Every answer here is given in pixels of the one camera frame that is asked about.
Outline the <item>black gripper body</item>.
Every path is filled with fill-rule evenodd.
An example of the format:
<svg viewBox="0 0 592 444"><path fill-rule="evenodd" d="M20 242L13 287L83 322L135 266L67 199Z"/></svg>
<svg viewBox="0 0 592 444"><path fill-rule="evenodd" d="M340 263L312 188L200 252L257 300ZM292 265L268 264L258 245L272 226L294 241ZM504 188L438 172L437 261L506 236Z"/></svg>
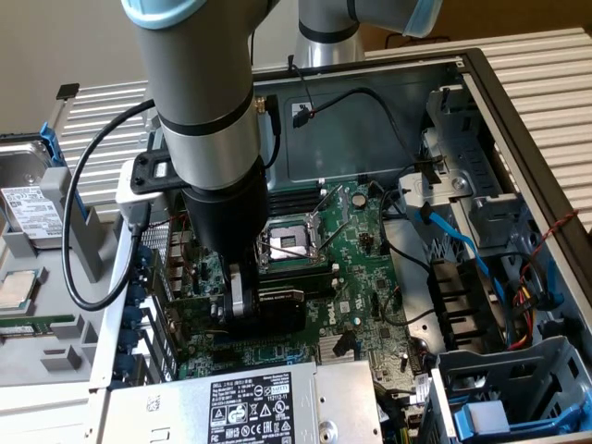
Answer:
<svg viewBox="0 0 592 444"><path fill-rule="evenodd" d="M182 196L200 243L228 263L245 262L269 214L264 162L256 160L229 187L214 191L186 188Z"/></svg>

